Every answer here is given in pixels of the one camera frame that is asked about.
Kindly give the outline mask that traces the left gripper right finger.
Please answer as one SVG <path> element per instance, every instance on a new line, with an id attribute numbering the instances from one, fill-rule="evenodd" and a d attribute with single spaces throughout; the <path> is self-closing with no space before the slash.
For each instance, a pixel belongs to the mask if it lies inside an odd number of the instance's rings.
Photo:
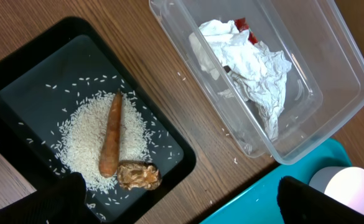
<path id="1" fill-rule="evenodd" d="M 277 203 L 285 224 L 364 224 L 364 215 L 291 176 L 278 186 Z"/>

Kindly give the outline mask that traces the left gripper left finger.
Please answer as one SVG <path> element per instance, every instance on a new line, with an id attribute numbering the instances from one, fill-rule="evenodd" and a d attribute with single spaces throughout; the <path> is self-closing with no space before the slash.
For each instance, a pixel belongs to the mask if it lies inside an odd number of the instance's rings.
<path id="1" fill-rule="evenodd" d="M 86 208 L 85 199 L 85 181 L 74 172 L 0 209 L 0 224 L 99 223 Z"/>

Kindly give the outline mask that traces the pink bowl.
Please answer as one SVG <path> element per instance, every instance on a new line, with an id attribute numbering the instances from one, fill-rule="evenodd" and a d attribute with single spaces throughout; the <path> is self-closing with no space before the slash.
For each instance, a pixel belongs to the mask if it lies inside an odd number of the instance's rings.
<path id="1" fill-rule="evenodd" d="M 309 185 L 364 215 L 364 169 L 325 167 L 313 175 Z"/>

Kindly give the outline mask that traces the orange carrot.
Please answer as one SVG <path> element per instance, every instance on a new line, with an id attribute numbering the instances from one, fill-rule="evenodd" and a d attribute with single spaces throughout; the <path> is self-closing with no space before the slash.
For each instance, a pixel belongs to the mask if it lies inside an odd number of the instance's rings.
<path id="1" fill-rule="evenodd" d="M 112 177 L 119 163 L 120 129 L 123 96 L 120 90 L 115 94 L 108 113 L 106 136 L 99 159 L 99 172 L 104 178 Z"/>

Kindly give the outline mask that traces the brown walnut cookie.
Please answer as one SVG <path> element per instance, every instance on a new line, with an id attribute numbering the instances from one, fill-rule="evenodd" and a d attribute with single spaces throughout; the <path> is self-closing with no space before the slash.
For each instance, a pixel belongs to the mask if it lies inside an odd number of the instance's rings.
<path id="1" fill-rule="evenodd" d="M 117 169 L 119 186 L 124 190 L 140 188 L 155 190 L 162 182 L 160 170 L 153 163 L 142 161 L 123 161 Z"/>

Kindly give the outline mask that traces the white napkin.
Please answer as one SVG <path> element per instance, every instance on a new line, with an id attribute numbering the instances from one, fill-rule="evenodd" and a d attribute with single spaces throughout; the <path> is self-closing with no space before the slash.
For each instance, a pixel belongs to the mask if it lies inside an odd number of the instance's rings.
<path id="1" fill-rule="evenodd" d="M 262 41 L 253 45 L 248 40 L 250 32 L 239 32 L 234 20 L 223 23 L 213 19 L 198 29 L 221 66 L 230 69 L 227 75 L 242 99 L 256 104 L 268 138 L 276 140 L 292 63 L 282 50 L 272 52 Z"/>

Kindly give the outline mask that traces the red silver snack wrapper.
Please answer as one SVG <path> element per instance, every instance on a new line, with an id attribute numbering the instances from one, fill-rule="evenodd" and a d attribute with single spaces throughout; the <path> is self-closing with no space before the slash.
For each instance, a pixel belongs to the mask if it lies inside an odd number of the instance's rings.
<path id="1" fill-rule="evenodd" d="M 251 31 L 245 17 L 241 18 L 241 19 L 235 19 L 234 23 L 236 25 L 236 28 L 239 30 L 239 32 L 243 32 L 244 30 L 248 30 L 250 32 L 250 34 L 248 36 L 249 42 L 251 42 L 253 45 L 258 43 L 258 40 L 255 37 L 255 35 L 253 34 L 253 32 Z"/>

